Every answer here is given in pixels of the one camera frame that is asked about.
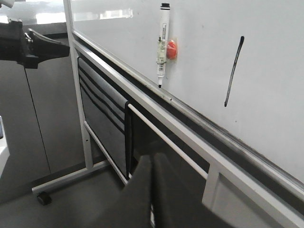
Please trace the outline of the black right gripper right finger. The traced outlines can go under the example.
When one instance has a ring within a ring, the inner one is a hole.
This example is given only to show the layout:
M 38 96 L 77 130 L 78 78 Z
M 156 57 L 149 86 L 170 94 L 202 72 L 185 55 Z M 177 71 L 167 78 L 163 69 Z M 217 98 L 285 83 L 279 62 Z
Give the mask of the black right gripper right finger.
M 153 156 L 152 203 L 157 228 L 231 228 L 182 183 L 163 153 Z

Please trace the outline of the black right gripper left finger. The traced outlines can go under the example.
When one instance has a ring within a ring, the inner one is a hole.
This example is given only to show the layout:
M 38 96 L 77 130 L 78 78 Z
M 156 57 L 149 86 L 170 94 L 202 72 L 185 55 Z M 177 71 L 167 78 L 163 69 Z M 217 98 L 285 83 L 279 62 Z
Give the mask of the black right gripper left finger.
M 141 156 L 118 199 L 95 218 L 88 228 L 150 228 L 152 202 L 152 161 Z

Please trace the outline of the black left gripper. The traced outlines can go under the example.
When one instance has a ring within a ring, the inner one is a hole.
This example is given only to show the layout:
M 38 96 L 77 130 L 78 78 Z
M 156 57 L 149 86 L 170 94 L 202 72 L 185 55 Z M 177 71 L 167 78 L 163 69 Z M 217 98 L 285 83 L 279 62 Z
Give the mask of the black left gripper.
M 41 35 L 33 29 L 25 33 L 21 20 L 8 19 L 0 24 L 0 59 L 15 61 L 25 68 L 37 69 L 38 63 L 67 57 L 70 47 Z

